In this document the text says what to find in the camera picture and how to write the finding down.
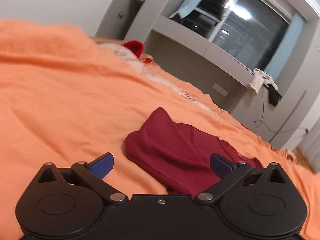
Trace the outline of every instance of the orange bed sheet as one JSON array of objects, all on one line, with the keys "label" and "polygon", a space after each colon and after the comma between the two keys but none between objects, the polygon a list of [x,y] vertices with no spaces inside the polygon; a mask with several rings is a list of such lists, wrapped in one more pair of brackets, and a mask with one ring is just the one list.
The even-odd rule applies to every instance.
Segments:
[{"label": "orange bed sheet", "polygon": [[105,181],[129,196],[165,194],[124,149],[125,137],[160,106],[174,122],[219,136],[264,166],[279,162],[308,206],[301,235],[319,239],[320,174],[287,163],[285,151],[273,151],[208,95],[156,64],[135,68],[74,26],[20,21],[0,22],[0,239],[22,236],[15,205],[45,162],[69,167],[112,152],[115,167]]}]

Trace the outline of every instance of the orange blanket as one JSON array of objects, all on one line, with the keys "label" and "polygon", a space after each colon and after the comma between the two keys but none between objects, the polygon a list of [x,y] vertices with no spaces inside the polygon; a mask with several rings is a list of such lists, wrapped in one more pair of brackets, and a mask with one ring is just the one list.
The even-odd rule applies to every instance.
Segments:
[{"label": "orange blanket", "polygon": [[308,206],[301,234],[319,239],[320,174],[287,163],[285,152],[272,151],[192,85],[155,64],[133,66],[77,27],[0,22],[0,239],[22,236],[15,205],[45,162],[69,167],[112,152],[105,181],[129,196],[166,193],[124,155],[125,137],[160,106],[174,122],[219,136],[265,166],[279,162]]}]

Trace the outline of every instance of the wooden floor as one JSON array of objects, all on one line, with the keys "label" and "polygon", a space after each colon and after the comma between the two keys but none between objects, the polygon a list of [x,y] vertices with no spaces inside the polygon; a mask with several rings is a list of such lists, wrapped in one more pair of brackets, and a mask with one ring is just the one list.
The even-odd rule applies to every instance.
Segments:
[{"label": "wooden floor", "polygon": [[306,167],[307,169],[312,170],[312,168],[310,167],[309,163],[306,161],[306,159],[303,157],[302,153],[297,149],[295,148],[293,151],[292,151],[298,158],[298,162],[297,164],[303,166],[303,167]]}]

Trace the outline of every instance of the red object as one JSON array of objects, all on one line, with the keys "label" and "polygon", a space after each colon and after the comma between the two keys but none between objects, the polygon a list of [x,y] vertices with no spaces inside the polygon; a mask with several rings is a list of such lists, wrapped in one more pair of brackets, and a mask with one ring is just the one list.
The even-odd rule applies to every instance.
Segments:
[{"label": "red object", "polygon": [[131,50],[137,58],[140,58],[143,51],[143,44],[140,41],[128,41],[122,45]]},{"label": "red object", "polygon": [[219,153],[234,163],[257,159],[241,156],[228,142],[189,124],[175,123],[163,108],[156,109],[140,131],[125,139],[126,156],[174,194],[193,197],[220,179],[210,168],[210,155]]}]

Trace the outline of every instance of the white cloth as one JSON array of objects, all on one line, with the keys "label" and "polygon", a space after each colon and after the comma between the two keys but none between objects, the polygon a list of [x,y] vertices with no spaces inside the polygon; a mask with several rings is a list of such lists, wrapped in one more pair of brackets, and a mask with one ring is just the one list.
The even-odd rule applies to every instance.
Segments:
[{"label": "white cloth", "polygon": [[261,69],[258,69],[258,68],[254,68],[253,72],[254,72],[254,77],[251,80],[251,82],[248,84],[248,89],[252,93],[257,95],[264,84],[267,86],[272,85],[275,88],[275,90],[279,91],[279,88],[274,83],[271,75],[264,73]]}]

